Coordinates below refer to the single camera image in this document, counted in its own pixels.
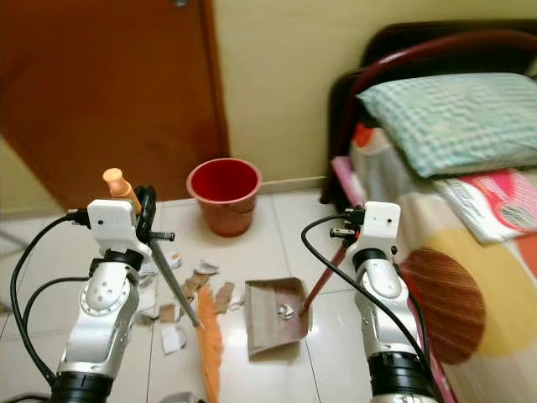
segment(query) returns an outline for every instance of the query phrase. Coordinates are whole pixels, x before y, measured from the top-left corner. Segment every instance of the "pillowcase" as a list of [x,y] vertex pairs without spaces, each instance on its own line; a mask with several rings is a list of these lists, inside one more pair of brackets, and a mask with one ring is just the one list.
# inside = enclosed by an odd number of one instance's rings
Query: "pillowcase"
[[526,76],[410,78],[358,98],[424,178],[537,165],[537,83]]

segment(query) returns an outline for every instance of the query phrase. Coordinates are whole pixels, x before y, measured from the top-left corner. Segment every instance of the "book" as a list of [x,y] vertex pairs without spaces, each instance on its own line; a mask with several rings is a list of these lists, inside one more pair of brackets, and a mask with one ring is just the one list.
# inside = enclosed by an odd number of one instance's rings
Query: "book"
[[443,179],[435,186],[481,243],[537,232],[537,189],[517,170]]

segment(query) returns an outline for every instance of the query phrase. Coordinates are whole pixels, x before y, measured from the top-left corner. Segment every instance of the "colorful bedsheet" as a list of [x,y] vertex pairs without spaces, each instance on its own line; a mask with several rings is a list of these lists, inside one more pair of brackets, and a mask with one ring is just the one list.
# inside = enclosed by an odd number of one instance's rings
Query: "colorful bedsheet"
[[537,402],[537,235],[481,245],[380,128],[351,158],[367,200],[401,206],[396,258],[459,403]]

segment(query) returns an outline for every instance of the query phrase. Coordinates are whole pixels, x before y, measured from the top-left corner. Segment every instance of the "brown door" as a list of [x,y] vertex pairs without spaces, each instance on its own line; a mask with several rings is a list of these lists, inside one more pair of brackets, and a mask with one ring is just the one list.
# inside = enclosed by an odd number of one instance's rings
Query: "brown door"
[[209,0],[3,0],[2,132],[64,207],[227,155]]

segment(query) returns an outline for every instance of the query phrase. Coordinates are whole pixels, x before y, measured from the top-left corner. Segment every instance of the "headboard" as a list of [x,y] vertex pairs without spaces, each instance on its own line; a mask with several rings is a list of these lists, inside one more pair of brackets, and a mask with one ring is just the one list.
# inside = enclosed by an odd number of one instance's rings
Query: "headboard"
[[[366,115],[356,94],[379,82],[450,73],[524,74],[537,55],[537,20],[439,21],[395,24],[369,41],[360,66],[341,76],[329,99],[329,160],[347,154],[357,121]],[[321,202],[342,207],[329,168]]]

